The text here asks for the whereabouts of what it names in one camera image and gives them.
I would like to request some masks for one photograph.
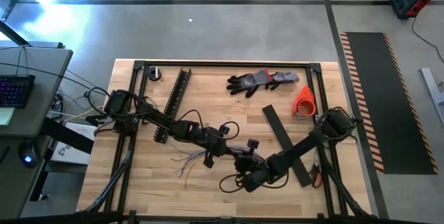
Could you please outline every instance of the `orange and black striped tape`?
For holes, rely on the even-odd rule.
[[[359,80],[359,74],[356,68],[355,60],[353,58],[353,52],[350,48],[350,43],[348,41],[348,36],[346,33],[341,33],[342,47],[344,49],[345,61],[347,61],[348,70],[352,77],[353,90],[355,91],[356,98],[358,101],[359,111],[361,112],[361,117],[364,120],[364,129],[366,131],[366,136],[368,144],[370,145],[370,151],[372,153],[373,163],[375,168],[379,172],[384,172],[384,165],[382,164],[382,157],[377,145],[377,138],[375,131],[373,130],[372,120],[370,113],[367,109],[366,97],[364,96],[364,91],[361,86],[361,81]]]
[[[432,163],[432,166],[433,166],[433,171],[435,173],[438,173],[438,167],[436,165],[436,161],[433,158],[432,150],[430,149],[430,145],[427,142],[427,138],[425,137],[424,130],[422,130],[422,126],[421,126],[421,122],[419,121],[418,113],[416,113],[415,107],[413,106],[413,103],[411,102],[411,97],[409,95],[409,91],[407,90],[407,87],[405,86],[405,83],[404,83],[404,79],[402,78],[402,74],[401,74],[400,68],[398,66],[398,60],[396,59],[395,52],[391,48],[389,37],[387,37],[387,34],[385,34],[385,33],[383,33],[383,36],[386,39],[387,47],[388,47],[388,50],[390,51],[391,57],[393,58],[393,63],[395,64],[395,68],[396,68],[396,71],[397,71],[398,76],[400,78],[402,88],[404,89],[404,93],[405,93],[405,96],[407,97],[407,100],[409,102],[411,112],[413,113],[413,115],[415,117],[416,125],[418,126],[419,132],[421,133],[421,136],[422,136],[422,140],[424,141],[425,149],[427,150],[427,153],[429,154],[430,162]]]

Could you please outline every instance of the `wooden table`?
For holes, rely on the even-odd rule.
[[[134,60],[116,60],[108,91],[128,89]],[[347,109],[344,88],[335,62],[322,62],[323,80],[329,107],[341,106]],[[261,87],[251,98],[244,94],[229,95],[225,88],[227,78],[257,71],[257,68],[237,67],[183,67],[193,72],[187,91],[178,112],[178,117],[191,109],[197,109],[203,118],[204,126],[218,128],[223,122],[236,121],[240,134],[230,140],[230,145],[246,146],[249,138],[260,141],[257,152],[268,157],[281,150],[271,130],[262,108],[272,104],[280,116],[290,138],[297,143],[313,128],[311,119],[298,119],[291,116],[291,103],[300,90],[307,84],[303,69],[293,69],[300,77],[299,83],[280,85],[275,91]],[[163,111],[180,67],[160,67],[161,81],[148,81],[145,95],[150,96],[159,110]],[[318,93],[317,80],[314,76],[315,93]],[[195,114],[186,119],[197,121]],[[137,134],[136,151],[131,168],[125,213],[137,210],[137,215],[151,216],[231,216],[231,217],[276,217],[276,218],[311,218],[317,213],[326,214],[323,188],[311,186],[302,188],[293,171],[289,183],[281,189],[258,188],[252,193],[244,190],[236,193],[223,193],[219,181],[235,173],[234,160],[224,156],[215,158],[212,169],[207,169],[199,160],[187,179],[175,173],[187,155],[179,153],[168,144],[153,141],[156,127],[153,124],[140,126]],[[102,191],[110,178],[114,152],[117,145],[117,134],[100,133],[94,143],[91,160],[78,201],[78,209],[90,205]],[[169,138],[168,142],[185,152],[194,152],[200,148],[193,144],[184,144]],[[357,146],[353,139],[342,141],[337,146],[337,154],[343,182],[361,207],[370,212],[366,185],[362,175]],[[313,164],[314,151],[301,157],[309,170]],[[284,179],[274,185],[283,183]],[[225,188],[234,189],[233,181],[224,182]],[[117,185],[112,209],[117,208],[120,184]],[[337,192],[332,186],[335,211],[339,212]]]

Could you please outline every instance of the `gray desk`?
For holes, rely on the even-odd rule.
[[[19,52],[20,48],[0,50],[0,62],[17,64]],[[64,49],[26,47],[22,50],[20,65],[63,76],[72,54],[72,51]],[[0,74],[15,74],[15,70],[16,67],[0,64]],[[0,164],[0,219],[19,218],[34,183],[41,181],[41,174],[45,173],[46,162],[41,162],[34,169],[26,168],[18,156],[18,147],[24,138],[35,138],[36,145],[41,148],[39,151],[41,157],[46,153],[51,139],[37,136],[47,121],[46,113],[62,80],[57,76],[24,68],[19,68],[18,73],[32,74],[35,76],[35,81],[26,107],[15,109],[9,125],[0,126],[0,150],[6,146],[10,147],[7,156]]]

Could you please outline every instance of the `keyboard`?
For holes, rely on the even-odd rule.
[[[0,74],[0,107],[25,107],[34,79],[33,75]]]

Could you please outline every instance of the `black rubber mat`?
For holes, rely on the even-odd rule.
[[[386,174],[437,174],[387,35],[341,33],[341,41],[375,168]]]

